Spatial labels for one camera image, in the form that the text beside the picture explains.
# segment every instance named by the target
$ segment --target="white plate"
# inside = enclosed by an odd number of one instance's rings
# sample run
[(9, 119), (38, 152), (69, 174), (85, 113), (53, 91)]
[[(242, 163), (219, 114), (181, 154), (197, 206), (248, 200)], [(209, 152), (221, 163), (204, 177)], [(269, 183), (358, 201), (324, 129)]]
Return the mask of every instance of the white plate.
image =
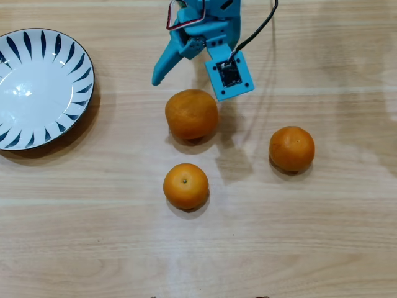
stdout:
[(0, 150), (25, 150), (66, 133), (94, 91), (94, 68), (71, 37), (26, 29), (0, 37)]

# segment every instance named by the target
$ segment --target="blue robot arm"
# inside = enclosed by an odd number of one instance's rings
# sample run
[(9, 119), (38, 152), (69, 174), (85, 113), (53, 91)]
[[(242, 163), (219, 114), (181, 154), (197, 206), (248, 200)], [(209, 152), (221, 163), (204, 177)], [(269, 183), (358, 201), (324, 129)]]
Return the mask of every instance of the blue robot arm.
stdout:
[(171, 40), (154, 67), (152, 84), (159, 85), (183, 58), (193, 59), (207, 48), (211, 60), (205, 66), (219, 101), (252, 91), (254, 83), (239, 51), (241, 45), (234, 51), (240, 38), (241, 0), (173, 0), (169, 12), (175, 1), (183, 9), (173, 25), (169, 15)]

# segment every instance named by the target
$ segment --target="table surface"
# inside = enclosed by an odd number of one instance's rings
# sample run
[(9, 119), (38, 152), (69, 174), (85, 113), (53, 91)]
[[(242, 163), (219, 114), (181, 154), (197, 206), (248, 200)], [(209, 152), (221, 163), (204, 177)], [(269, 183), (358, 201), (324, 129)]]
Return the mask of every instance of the table surface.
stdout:
[[(167, 0), (2, 0), (0, 34), (64, 32), (89, 52), (93, 102), (65, 137), (1, 160), (2, 298), (396, 297), (397, 2), (281, 0), (246, 47), (256, 90), (219, 104), (217, 132), (169, 134), (167, 100), (213, 94), (203, 54), (158, 87)], [(270, 12), (243, 0), (243, 38)], [(271, 135), (309, 131), (313, 166), (269, 164)], [(169, 205), (178, 163), (211, 196)]]

